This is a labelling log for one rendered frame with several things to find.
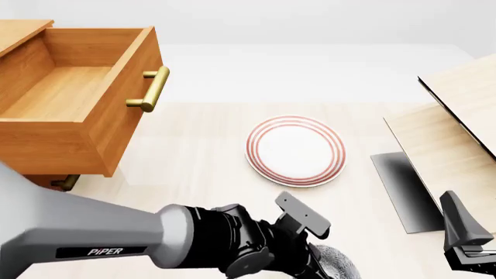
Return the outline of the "grey patterned bowl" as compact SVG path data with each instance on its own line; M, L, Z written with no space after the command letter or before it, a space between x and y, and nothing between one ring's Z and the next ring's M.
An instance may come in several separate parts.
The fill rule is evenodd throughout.
M320 252L319 263L332 279L362 279L353 262L344 253L330 246L316 246Z

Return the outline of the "dark grey flat panel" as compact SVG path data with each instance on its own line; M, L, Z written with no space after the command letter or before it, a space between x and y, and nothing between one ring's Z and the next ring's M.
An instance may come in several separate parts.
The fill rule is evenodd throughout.
M444 230L441 211L404 153L370 158L407 234Z

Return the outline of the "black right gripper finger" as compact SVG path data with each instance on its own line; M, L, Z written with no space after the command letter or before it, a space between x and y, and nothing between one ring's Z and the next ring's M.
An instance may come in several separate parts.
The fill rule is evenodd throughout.
M461 246L483 246L494 239L493 235L473 218L455 192L446 191L439 200L445 225L445 251Z

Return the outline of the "pale wood panel with black edge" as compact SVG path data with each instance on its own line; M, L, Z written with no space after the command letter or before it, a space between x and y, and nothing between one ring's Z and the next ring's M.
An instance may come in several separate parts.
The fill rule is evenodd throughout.
M496 53L418 82L496 160Z

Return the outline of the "small flat grey plate on stalk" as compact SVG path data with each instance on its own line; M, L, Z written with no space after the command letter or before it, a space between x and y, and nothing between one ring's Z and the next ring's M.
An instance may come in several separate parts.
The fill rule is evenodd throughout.
M281 192L275 202L283 211L277 222L288 225L295 234L307 229L318 239L327 239L331 222L322 215L286 191Z

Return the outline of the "white plate with red rings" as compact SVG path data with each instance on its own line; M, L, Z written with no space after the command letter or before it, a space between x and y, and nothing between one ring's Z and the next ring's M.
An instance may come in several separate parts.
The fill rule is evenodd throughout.
M334 180L348 159L345 141L337 131L300 115L279 115L253 127L244 153L258 174L294 188Z

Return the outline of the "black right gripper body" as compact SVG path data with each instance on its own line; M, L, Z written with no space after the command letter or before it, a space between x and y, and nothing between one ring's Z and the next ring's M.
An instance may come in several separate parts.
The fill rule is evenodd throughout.
M443 249L452 270L496 275L496 248L486 249L479 245L445 245Z

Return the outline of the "open wooden drawer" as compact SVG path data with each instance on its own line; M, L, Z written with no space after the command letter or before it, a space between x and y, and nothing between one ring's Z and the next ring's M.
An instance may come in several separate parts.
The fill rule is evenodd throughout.
M0 161L20 174L112 176L164 66L156 31L48 28L0 57Z

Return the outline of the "wooden cabinet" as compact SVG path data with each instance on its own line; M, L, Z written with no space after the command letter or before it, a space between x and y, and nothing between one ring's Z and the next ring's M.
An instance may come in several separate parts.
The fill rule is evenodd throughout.
M0 57L52 27L51 19L0 19Z

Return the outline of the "closed wooden drawer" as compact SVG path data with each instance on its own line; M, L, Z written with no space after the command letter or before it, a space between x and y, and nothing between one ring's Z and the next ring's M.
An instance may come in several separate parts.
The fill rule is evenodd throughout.
M64 178L66 178L67 175L69 174L48 174L48 175L24 174L23 176L27 178L29 181L33 182L36 185L39 185L42 188L61 191L59 188L52 187L50 185L50 182L63 180Z

